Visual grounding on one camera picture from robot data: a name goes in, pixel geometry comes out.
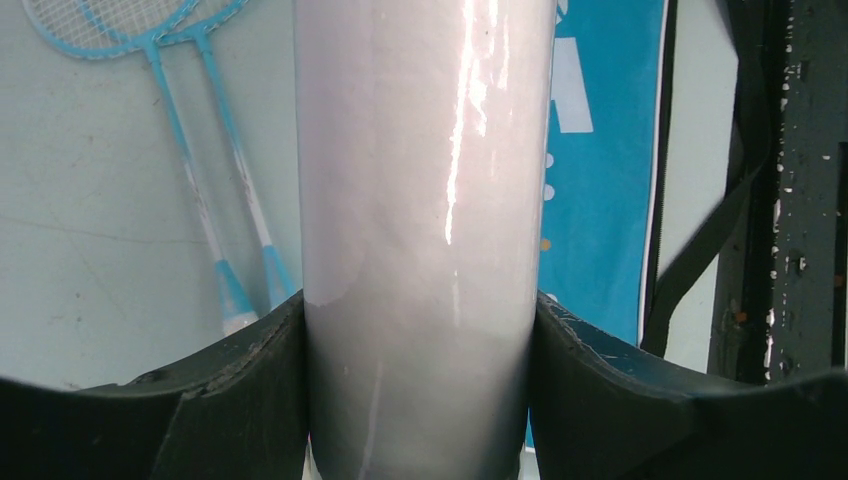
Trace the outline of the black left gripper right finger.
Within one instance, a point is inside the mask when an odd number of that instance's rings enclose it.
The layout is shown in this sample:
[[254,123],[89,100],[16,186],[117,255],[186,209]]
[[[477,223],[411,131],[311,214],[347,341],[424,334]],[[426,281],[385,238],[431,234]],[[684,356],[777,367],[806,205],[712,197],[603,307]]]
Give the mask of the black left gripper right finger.
[[843,479],[847,374],[696,372],[537,298],[529,413],[544,479]]

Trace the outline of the white shuttlecock tube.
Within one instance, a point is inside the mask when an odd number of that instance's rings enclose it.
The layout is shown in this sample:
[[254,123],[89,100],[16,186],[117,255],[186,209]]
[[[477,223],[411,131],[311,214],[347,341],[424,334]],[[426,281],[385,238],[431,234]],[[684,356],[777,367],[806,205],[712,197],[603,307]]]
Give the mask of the white shuttlecock tube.
[[512,479],[556,3],[293,5],[311,449],[323,479]]

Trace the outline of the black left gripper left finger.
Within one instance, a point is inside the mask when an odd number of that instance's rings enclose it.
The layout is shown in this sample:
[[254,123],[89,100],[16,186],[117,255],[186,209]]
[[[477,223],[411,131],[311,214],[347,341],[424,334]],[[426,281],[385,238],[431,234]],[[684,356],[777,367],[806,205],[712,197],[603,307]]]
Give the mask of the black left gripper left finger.
[[308,430],[301,294],[125,385],[1,383],[5,479],[298,479]]

